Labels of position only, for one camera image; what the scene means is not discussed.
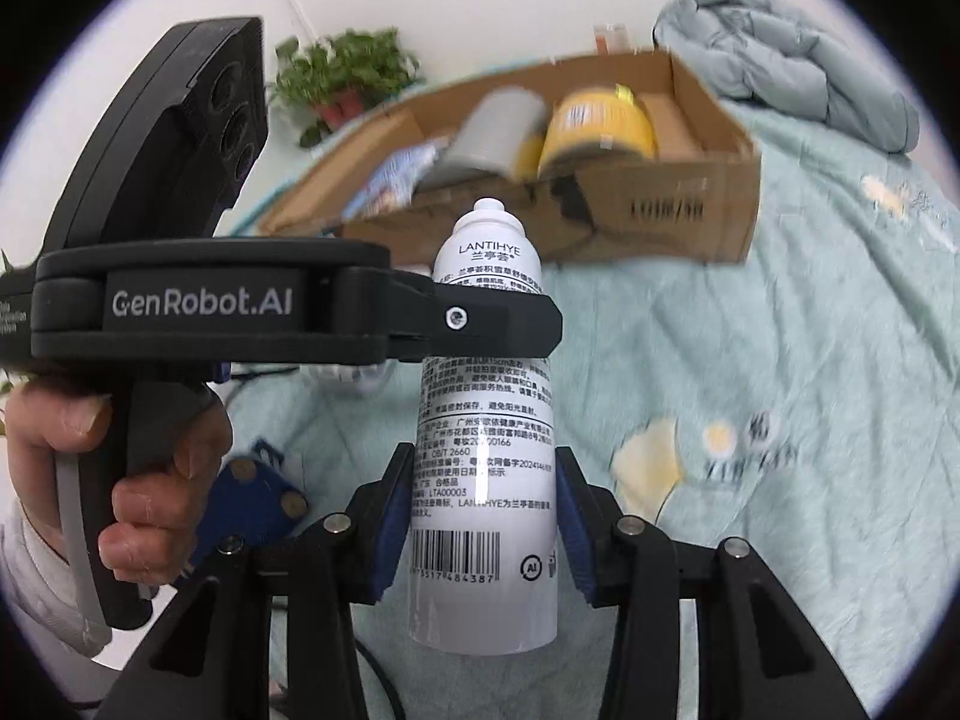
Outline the person's left hand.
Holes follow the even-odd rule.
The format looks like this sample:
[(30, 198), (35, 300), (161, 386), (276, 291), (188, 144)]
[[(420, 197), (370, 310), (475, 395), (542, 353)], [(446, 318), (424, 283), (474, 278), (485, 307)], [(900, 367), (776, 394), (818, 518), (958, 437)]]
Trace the person's left hand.
[[(57, 379), (34, 379), (7, 401), (8, 469), (26, 520), (44, 543), (65, 557), (55, 456), (83, 455), (106, 437), (112, 406), (80, 395)], [(233, 431), (220, 400), (181, 433), (161, 470), (125, 478), (112, 489), (116, 523), (98, 538), (103, 564), (124, 582), (163, 585), (178, 577), (194, 552), (195, 528), (231, 449)]]

